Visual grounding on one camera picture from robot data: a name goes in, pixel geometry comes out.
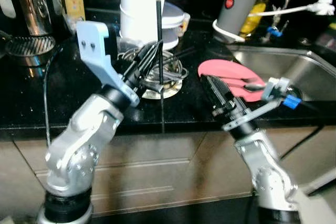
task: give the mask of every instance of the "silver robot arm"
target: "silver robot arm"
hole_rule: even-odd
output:
[[[298,205],[292,198],[297,184],[281,167],[277,151],[266,132],[253,122],[253,119],[281,104],[289,80],[270,78],[262,95],[268,103],[254,111],[233,96],[221,79],[201,76],[201,83],[214,108],[213,116],[225,123],[222,129],[233,136],[235,147],[250,170],[252,184],[258,194],[260,223],[301,223]],[[295,108],[299,102],[289,95],[283,103]]]
[[[88,190],[99,154],[112,140],[122,120],[123,114],[111,102],[93,94],[47,151],[50,174],[46,189],[59,196]]]
[[[48,148],[49,175],[39,224],[89,221],[91,186],[101,151],[112,140],[125,109],[137,106],[146,88],[162,89],[144,81],[157,61],[161,41],[145,45],[127,70],[118,74],[105,52],[109,32],[104,23],[78,22],[77,37],[81,60],[99,78],[102,88],[75,112],[66,130]]]

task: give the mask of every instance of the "light blue gripper bracket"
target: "light blue gripper bracket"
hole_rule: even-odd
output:
[[[76,24],[80,59],[88,66],[102,85],[108,84],[122,92],[132,106],[140,102],[138,95],[127,86],[111,64],[110,55],[105,55],[104,38],[109,37],[106,24],[81,21]]]

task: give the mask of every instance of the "cabinet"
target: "cabinet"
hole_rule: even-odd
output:
[[[96,214],[147,209],[171,202],[205,133],[116,136],[100,155],[92,185]],[[15,141],[45,185],[44,140]]]
[[[268,129],[279,154],[315,127]],[[304,185],[336,166],[336,126],[296,149],[283,166]],[[34,216],[43,202],[46,143],[0,143],[0,216]],[[93,182],[96,215],[242,197],[249,171],[225,132],[117,136],[101,153]]]

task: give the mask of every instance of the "stainless steel sink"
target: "stainless steel sink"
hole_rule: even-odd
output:
[[[336,101],[336,68],[307,50],[227,46],[236,59],[264,81],[286,77],[305,101]]]

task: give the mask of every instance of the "blue clip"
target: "blue clip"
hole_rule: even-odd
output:
[[[282,32],[281,31],[278,31],[276,29],[274,29],[273,27],[268,27],[267,28],[267,32],[274,35],[275,37],[281,37],[282,36]]]
[[[283,101],[283,105],[291,108],[292,110],[296,109],[296,107],[299,105],[299,103],[302,100],[300,98],[294,97],[292,95],[287,95],[285,100]]]

